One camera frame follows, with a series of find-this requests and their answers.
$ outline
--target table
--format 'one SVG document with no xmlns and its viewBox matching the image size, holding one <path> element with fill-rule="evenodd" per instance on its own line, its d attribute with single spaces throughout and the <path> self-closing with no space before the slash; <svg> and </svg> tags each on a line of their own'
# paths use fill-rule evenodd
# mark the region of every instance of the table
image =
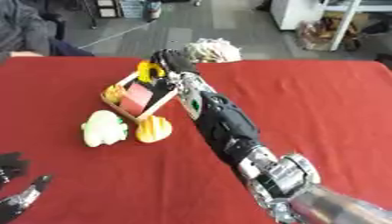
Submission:
<svg viewBox="0 0 392 224">
<path fill-rule="evenodd" d="M 81 124 L 109 109 L 99 93 L 139 59 L 19 58 L 0 66 L 1 152 L 22 151 L 27 176 L 53 174 L 14 223 L 273 223 L 196 132 L 177 101 L 157 115 L 172 135 L 88 148 Z M 265 60 L 199 65 L 260 127 L 278 155 L 303 153 L 333 190 L 392 208 L 392 75 L 376 62 Z"/>
</svg>

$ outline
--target white toy vegetable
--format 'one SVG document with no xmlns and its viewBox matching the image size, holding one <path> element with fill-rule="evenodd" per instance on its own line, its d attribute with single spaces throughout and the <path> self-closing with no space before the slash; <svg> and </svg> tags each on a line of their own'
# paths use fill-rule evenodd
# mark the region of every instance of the white toy vegetable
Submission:
<svg viewBox="0 0 392 224">
<path fill-rule="evenodd" d="M 123 123 L 115 113 L 107 110 L 94 112 L 81 128 L 84 130 L 84 142 L 90 147 L 101 144 L 111 145 L 125 140 L 128 135 L 127 124 Z"/>
</svg>

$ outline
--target cable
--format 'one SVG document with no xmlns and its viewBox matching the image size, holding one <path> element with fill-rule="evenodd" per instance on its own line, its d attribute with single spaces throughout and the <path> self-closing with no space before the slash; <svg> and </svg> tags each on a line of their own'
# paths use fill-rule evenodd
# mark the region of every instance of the cable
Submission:
<svg viewBox="0 0 392 224">
<path fill-rule="evenodd" d="M 87 44 L 87 45 L 82 45 L 82 46 L 80 46 L 79 49 L 84 49 L 84 48 L 87 48 L 87 47 L 90 47 L 90 46 L 97 45 L 97 44 L 99 44 L 99 43 L 101 43 L 101 42 L 103 42 L 103 41 L 107 41 L 107 40 L 110 40 L 110 39 L 114 39 L 114 38 L 121 37 L 121 36 L 123 36 L 123 35 L 125 35 L 125 34 L 127 34 L 127 33 L 129 33 L 129 32 L 133 32 L 133 31 L 136 31 L 136 30 L 139 30 L 139 29 L 143 29 L 144 27 L 147 27 L 147 26 L 149 26 L 149 25 L 151 25 L 151 24 L 152 24 L 152 22 L 151 22 L 151 23 L 148 23 L 148 24 L 142 24 L 142 25 L 139 25 L 139 26 L 137 26 L 137 27 L 133 27 L 133 28 L 127 30 L 127 31 L 121 31 L 121 32 L 118 32 L 118 33 L 113 34 L 113 35 L 111 35 L 111 36 L 108 36 L 108 37 L 106 37 L 106 38 L 100 38 L 100 39 L 98 39 L 98 40 L 96 40 L 96 41 L 94 41 L 94 42 L 91 42 L 91 43 Z"/>
</svg>

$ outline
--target person's arm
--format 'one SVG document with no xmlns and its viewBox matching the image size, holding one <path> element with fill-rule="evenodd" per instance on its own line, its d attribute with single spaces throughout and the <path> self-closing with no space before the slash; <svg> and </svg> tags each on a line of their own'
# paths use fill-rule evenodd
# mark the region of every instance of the person's arm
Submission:
<svg viewBox="0 0 392 224">
<path fill-rule="evenodd" d="M 24 32 L 24 49 L 42 55 L 49 55 L 49 38 L 45 21 L 38 12 L 19 2 L 19 0 L 6 0 L 14 8 L 13 17 Z"/>
<path fill-rule="evenodd" d="M 9 57 L 42 57 L 43 55 L 35 52 L 0 52 L 0 64 L 5 62 Z"/>
<path fill-rule="evenodd" d="M 9 52 L 0 52 L 0 64 L 10 57 Z"/>
</svg>

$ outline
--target robotic arm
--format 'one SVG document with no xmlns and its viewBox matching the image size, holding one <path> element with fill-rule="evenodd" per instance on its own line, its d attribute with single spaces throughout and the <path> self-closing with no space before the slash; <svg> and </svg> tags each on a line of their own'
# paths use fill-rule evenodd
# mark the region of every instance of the robotic arm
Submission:
<svg viewBox="0 0 392 224">
<path fill-rule="evenodd" d="M 277 158 L 243 111 L 217 94 L 178 52 L 157 52 L 151 62 L 166 71 L 168 86 L 178 89 L 199 133 L 276 222 L 392 223 L 391 212 L 324 188 L 315 167 L 300 154 Z"/>
</svg>

